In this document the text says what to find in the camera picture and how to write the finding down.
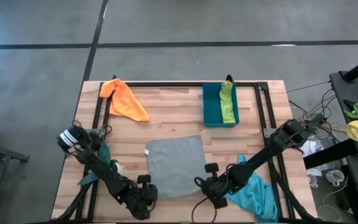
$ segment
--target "orange cloth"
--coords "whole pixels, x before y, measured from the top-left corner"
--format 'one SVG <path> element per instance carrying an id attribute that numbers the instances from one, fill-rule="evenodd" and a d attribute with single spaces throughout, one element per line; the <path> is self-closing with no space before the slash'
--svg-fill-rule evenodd
<path id="1" fill-rule="evenodd" d="M 112 95 L 110 113 L 117 116 L 127 116 L 135 121 L 149 121 L 149 116 L 143 106 L 137 101 L 131 89 L 120 79 L 115 78 L 103 83 L 99 96 L 107 98 Z"/>

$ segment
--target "wooden tabletop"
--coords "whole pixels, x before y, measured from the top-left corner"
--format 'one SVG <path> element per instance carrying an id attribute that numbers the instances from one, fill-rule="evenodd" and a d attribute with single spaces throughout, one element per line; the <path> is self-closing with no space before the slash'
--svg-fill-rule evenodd
<path id="1" fill-rule="evenodd" d="M 284 82 L 267 81 L 270 89 L 277 126 L 292 118 Z M 76 119 L 84 128 L 91 128 L 100 82 L 84 82 Z M 131 87 L 136 98 L 150 116 L 147 123 L 135 122 L 129 118 L 110 115 L 112 133 L 106 138 L 111 156 L 124 168 L 124 175 L 136 181 L 138 175 L 147 174 L 145 145 L 149 141 L 179 138 L 199 134 L 202 138 L 206 162 L 217 162 L 220 171 L 237 161 L 238 154 L 250 158 L 259 152 L 262 139 L 259 113 L 252 87 L 237 87 L 240 123 L 234 128 L 206 128 L 203 126 L 203 100 L 201 87 Z M 102 123 L 104 103 L 99 125 Z M 265 119 L 270 126 L 264 101 Z M 288 149 L 283 152 L 285 167 L 291 191 L 307 211 L 317 216 L 305 165 L 299 151 Z M 52 218 L 61 215 L 75 198 L 80 187 L 78 181 L 83 175 L 83 165 L 74 157 L 65 160 Z M 270 183 L 267 164 L 256 172 L 266 183 Z M 83 214 L 88 211 L 89 193 Z M 151 218 L 143 222 L 190 222 L 191 211 L 197 202 L 205 198 L 201 192 L 182 198 L 159 199 Z M 284 216 L 287 217 L 286 202 L 280 191 Z M 228 202 L 226 208 L 218 210 L 217 222 L 252 222 L 254 214 Z M 213 205 L 206 201 L 195 212 L 196 222 L 210 222 L 214 215 Z M 108 193 L 103 181 L 99 182 L 98 196 L 94 210 L 94 222 L 136 222 L 125 205 L 119 205 Z"/>

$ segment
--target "teal cloth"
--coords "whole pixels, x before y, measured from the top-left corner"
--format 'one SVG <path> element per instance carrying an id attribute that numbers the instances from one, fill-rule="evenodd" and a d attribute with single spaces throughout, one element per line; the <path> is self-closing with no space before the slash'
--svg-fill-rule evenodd
<path id="1" fill-rule="evenodd" d="M 245 162 L 246 157 L 239 155 L 238 163 Z M 255 214 L 260 222 L 278 222 L 277 205 L 275 203 L 272 186 L 265 184 L 256 172 L 253 172 L 248 184 L 234 195 L 226 194 L 226 198 Z"/>

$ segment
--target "black metal frame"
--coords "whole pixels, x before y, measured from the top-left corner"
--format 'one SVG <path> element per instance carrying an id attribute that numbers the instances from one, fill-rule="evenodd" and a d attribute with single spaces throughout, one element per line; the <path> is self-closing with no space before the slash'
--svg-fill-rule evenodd
<path id="1" fill-rule="evenodd" d="M 149 87 L 153 87 L 153 86 L 158 86 L 158 87 L 168 87 L 168 86 L 202 86 L 203 82 L 127 82 L 128 86 L 149 86 Z M 267 82 L 236 82 L 236 86 L 248 86 L 248 87 L 253 87 L 255 90 L 255 97 L 256 97 L 256 102 L 257 102 L 257 106 L 258 106 L 258 112 L 259 112 L 259 119 L 260 119 L 260 128 L 262 131 L 262 137 L 264 139 L 264 143 L 266 144 L 267 138 L 265 137 L 265 135 L 263 134 L 263 131 L 265 128 L 267 127 L 267 123 L 265 120 L 265 114 L 264 114 L 264 108 L 263 108 L 263 104 L 262 104 L 262 97 L 260 92 L 263 91 L 264 95 L 265 95 L 265 100 L 267 103 L 267 111 L 268 111 L 268 116 L 269 116 L 269 120 L 270 120 L 270 126 L 271 128 L 276 128 L 276 123 L 275 123 L 275 117 L 274 117 L 274 112 L 273 112 L 273 106 L 272 106 L 272 101 L 270 99 L 270 92 L 269 92 L 269 86 Z M 111 104 L 111 100 L 112 100 L 112 96 L 110 96 L 107 100 L 106 100 L 106 108 L 104 111 L 104 118 L 103 118 L 103 125 L 107 125 L 108 124 L 108 118 L 109 118 L 109 105 Z M 93 125 L 92 128 L 97 128 L 98 127 L 98 121 L 99 121 L 99 114 L 100 114 L 100 110 L 101 110 L 101 105 L 102 105 L 102 99 L 100 97 L 98 97 L 98 100 L 96 102 L 96 108 L 95 108 L 95 114 L 94 114 L 94 118 L 93 118 Z M 288 178 L 287 178 L 287 172 L 285 170 L 285 165 L 284 165 L 284 160 L 283 160 L 283 156 L 280 153 L 277 156 L 277 160 L 278 160 L 278 164 L 279 164 L 279 172 L 280 175 L 283 178 L 283 181 L 286 185 L 288 185 Z M 275 169 L 275 165 L 273 163 L 273 160 L 268 162 L 268 168 L 269 168 L 269 172 L 271 173 L 272 169 Z M 84 169 L 84 175 L 86 175 L 88 173 L 88 168 L 85 167 Z M 272 188 L 273 188 L 273 192 L 276 198 L 276 203 L 277 203 L 277 208 L 278 208 L 278 215 L 280 218 L 283 218 L 283 211 L 282 211 L 282 205 L 280 202 L 280 194 L 278 192 L 278 187 L 277 187 L 277 183 L 275 181 L 274 178 L 272 178 L 272 176 L 270 175 L 270 181 L 272 184 Z M 94 182 L 92 184 L 92 191 L 91 191 L 91 198 L 90 198 L 90 202 L 89 202 L 89 209 L 88 209 L 88 215 L 87 218 L 82 218 L 83 216 L 83 203 L 84 203 L 84 198 L 82 198 L 82 201 L 80 202 L 77 210 L 76 210 L 76 215 L 75 215 L 75 220 L 86 220 L 87 222 L 92 222 L 93 221 L 93 215 L 94 215 L 94 207 L 96 204 L 96 196 L 97 196 L 97 191 L 98 191 L 98 182 Z M 293 205 L 290 203 L 290 201 L 286 198 L 286 202 L 287 202 L 287 209 L 288 209 L 288 216 L 289 219 L 295 219 L 295 213 L 294 213 L 294 209 L 293 209 Z"/>

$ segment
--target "teal container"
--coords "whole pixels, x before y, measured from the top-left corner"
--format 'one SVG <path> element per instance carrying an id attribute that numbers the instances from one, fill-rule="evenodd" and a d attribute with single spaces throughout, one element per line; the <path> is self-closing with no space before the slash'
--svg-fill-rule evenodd
<path id="1" fill-rule="evenodd" d="M 231 91 L 231 98 L 233 101 L 235 124 L 224 124 L 221 111 L 221 99 L 219 92 L 221 91 L 222 83 L 203 83 L 203 104 L 204 104 L 204 125 L 207 128 L 231 128 L 240 122 L 239 108 L 237 105 L 236 84 L 233 83 Z"/>

